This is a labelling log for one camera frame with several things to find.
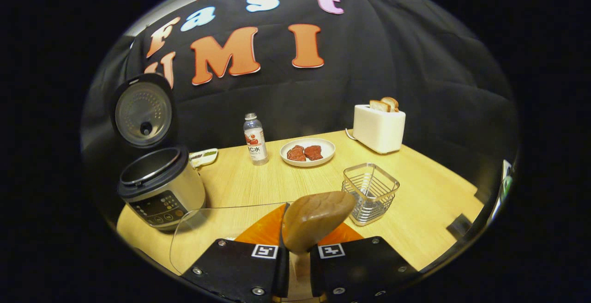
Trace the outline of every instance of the orange plate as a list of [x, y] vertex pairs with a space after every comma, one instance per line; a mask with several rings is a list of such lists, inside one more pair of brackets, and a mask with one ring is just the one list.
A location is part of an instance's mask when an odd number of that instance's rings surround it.
[[[240, 234], [235, 239], [235, 242], [278, 246], [279, 234], [281, 233], [281, 221], [283, 220], [284, 213], [285, 204], [260, 218]], [[353, 230], [345, 223], [341, 223], [330, 234], [318, 242], [318, 245], [337, 244], [361, 239], [363, 239], [363, 236], [357, 233], [357, 231]]]

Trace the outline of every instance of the white plate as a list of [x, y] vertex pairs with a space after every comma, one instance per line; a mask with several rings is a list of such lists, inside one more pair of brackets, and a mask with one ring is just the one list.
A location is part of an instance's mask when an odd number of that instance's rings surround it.
[[[314, 161], [310, 161], [309, 158], [306, 158], [305, 162], [289, 160], [287, 158], [287, 152], [289, 152], [290, 149], [293, 149], [295, 145], [300, 145], [301, 147], [304, 147], [304, 148], [312, 146], [312, 145], [319, 145], [320, 146], [320, 155], [322, 155], [322, 158], [320, 160], [314, 160]], [[334, 143], [331, 143], [328, 140], [320, 139], [320, 138], [304, 138], [304, 139], [297, 139], [294, 141], [290, 141], [289, 143], [283, 145], [283, 147], [281, 147], [281, 150], [279, 150], [279, 154], [281, 154], [281, 158], [283, 159], [283, 161], [285, 161], [288, 164], [291, 164], [293, 166], [313, 167], [313, 166], [318, 166], [319, 164], [324, 164], [325, 162], [328, 162], [328, 160], [330, 160], [333, 157], [335, 149], [336, 149], [336, 147], [334, 147]]]
[[205, 164], [211, 164], [217, 158], [217, 149], [207, 149], [202, 151], [196, 151], [188, 154], [188, 158], [191, 162], [192, 167], [195, 169]]

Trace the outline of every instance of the letter m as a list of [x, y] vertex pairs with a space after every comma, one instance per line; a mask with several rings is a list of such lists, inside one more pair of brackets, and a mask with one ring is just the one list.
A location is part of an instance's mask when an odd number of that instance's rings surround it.
[[257, 31], [257, 27], [236, 29], [223, 48], [212, 36], [193, 42], [191, 49], [195, 51], [195, 76], [192, 84], [205, 84], [213, 78], [213, 74], [207, 70], [208, 64], [218, 78], [223, 77], [230, 58], [232, 66], [228, 72], [233, 76], [259, 71], [260, 64], [255, 61], [253, 49], [253, 38]]

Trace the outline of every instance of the bottle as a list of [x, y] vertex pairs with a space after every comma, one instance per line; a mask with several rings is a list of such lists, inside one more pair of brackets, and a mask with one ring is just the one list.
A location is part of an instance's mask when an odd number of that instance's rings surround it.
[[257, 114], [251, 112], [244, 116], [244, 137], [247, 139], [248, 152], [255, 166], [266, 164], [269, 156], [266, 153], [265, 137], [262, 133], [262, 124], [257, 120]]

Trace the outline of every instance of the table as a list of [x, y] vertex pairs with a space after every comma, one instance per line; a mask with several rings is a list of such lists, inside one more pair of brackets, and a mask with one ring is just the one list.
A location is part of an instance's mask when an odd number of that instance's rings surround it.
[[[456, 242], [446, 230], [454, 219], [464, 214], [473, 222], [483, 207], [474, 196], [474, 185], [405, 145], [397, 152], [377, 154], [362, 143], [349, 139], [344, 130], [307, 137], [331, 141], [336, 147], [334, 157], [326, 164], [311, 168], [286, 164], [279, 149], [289, 141], [304, 137], [269, 141], [266, 147], [270, 159], [262, 166], [251, 164], [244, 145], [219, 149], [215, 162], [198, 168], [207, 193], [207, 207], [218, 209], [292, 202], [304, 195], [340, 190], [344, 169], [372, 162], [395, 177], [400, 188], [382, 219], [364, 227], [354, 225], [350, 219], [345, 223], [363, 237], [382, 236], [418, 270]], [[239, 234], [277, 206], [207, 211], [212, 230], [201, 230], [199, 240], [189, 238], [185, 244], [192, 244], [191, 249], [186, 249], [191, 253], [175, 253], [175, 265], [170, 257], [173, 234], [149, 227], [127, 205], [118, 219], [117, 232], [129, 244], [180, 275], [215, 238], [220, 238], [220, 230]], [[228, 221], [228, 216], [241, 220]]]

